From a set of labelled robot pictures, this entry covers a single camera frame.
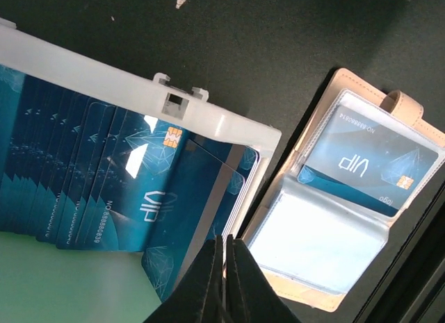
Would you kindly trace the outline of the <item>tan leather card holder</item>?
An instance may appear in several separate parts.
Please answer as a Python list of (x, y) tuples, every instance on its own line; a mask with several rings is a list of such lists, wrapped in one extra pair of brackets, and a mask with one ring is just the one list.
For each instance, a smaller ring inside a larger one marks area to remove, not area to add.
[[(439, 154), (401, 209), (387, 217), (328, 194), (297, 176), (337, 106), (345, 106)], [(267, 281), (282, 298), (332, 312), (389, 239), (389, 230), (444, 164), (444, 134), (407, 94), (384, 93), (337, 69), (243, 234)]]

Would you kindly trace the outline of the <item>blue VIP card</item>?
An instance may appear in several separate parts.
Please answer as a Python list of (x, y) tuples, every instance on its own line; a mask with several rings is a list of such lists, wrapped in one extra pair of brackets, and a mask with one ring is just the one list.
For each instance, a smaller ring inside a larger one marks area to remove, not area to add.
[(142, 260), (161, 301), (172, 294), (205, 242), (230, 182), (237, 190), (243, 187), (237, 169), (244, 152), (239, 144), (186, 142)]
[(337, 106), (297, 180), (393, 217), (438, 157), (436, 151)]

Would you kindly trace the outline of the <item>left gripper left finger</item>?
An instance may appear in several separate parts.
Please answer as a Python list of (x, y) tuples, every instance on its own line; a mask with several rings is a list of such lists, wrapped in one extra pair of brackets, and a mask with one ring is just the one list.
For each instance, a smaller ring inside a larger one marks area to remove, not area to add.
[(175, 291), (146, 322), (223, 321), (223, 239), (207, 240)]

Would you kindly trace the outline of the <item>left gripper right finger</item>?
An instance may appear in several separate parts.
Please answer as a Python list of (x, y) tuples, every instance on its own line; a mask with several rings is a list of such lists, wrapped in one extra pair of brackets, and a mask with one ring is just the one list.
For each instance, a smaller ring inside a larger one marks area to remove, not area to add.
[(227, 237), (226, 312), (230, 322), (299, 322), (277, 296), (244, 241)]

